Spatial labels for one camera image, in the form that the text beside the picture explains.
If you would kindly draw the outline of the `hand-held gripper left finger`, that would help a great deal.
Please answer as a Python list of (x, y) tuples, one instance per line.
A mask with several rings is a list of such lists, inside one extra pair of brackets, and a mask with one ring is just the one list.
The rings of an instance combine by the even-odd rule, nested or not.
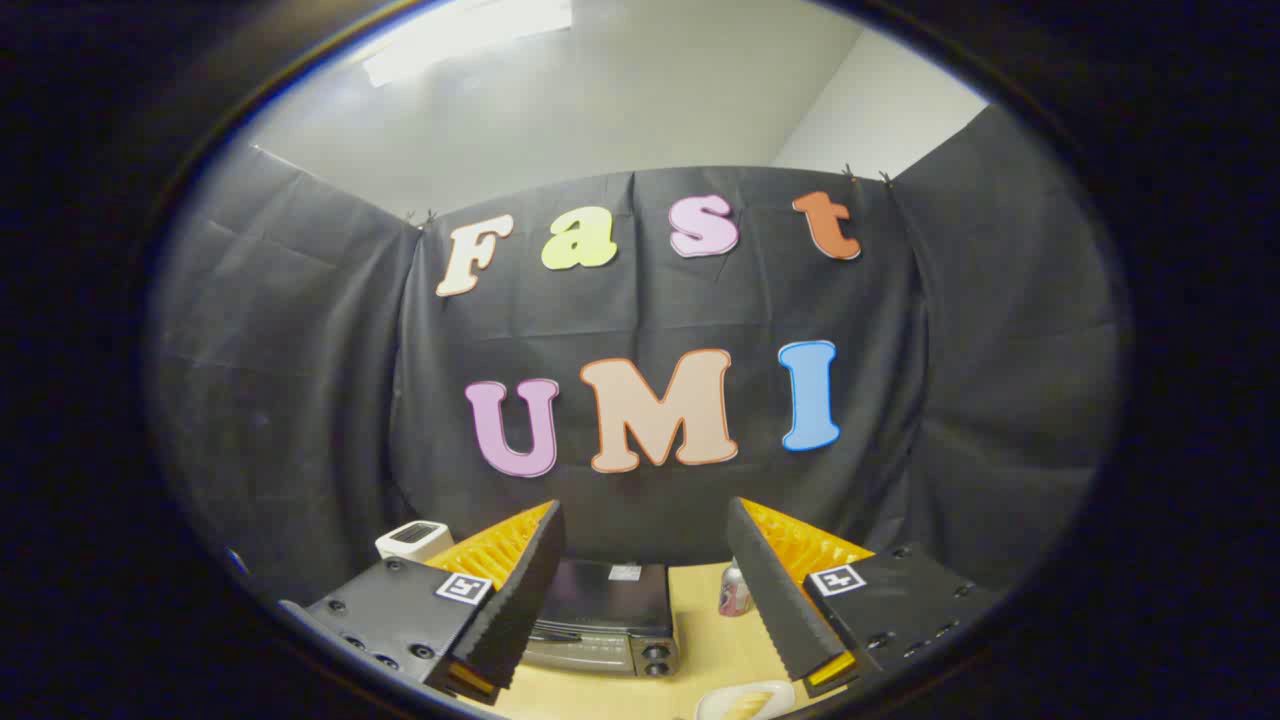
[(550, 500), (428, 561), (392, 555), (312, 603), (280, 609), (399, 691), (493, 705), (527, 648), (564, 538), (564, 512)]

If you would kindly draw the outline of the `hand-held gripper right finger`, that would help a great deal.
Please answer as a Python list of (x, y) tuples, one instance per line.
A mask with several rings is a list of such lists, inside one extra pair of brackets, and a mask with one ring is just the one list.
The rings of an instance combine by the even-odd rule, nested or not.
[(744, 497), (728, 503), (726, 539), (786, 673), (813, 698), (884, 684), (1004, 600), (918, 543), (876, 553)]

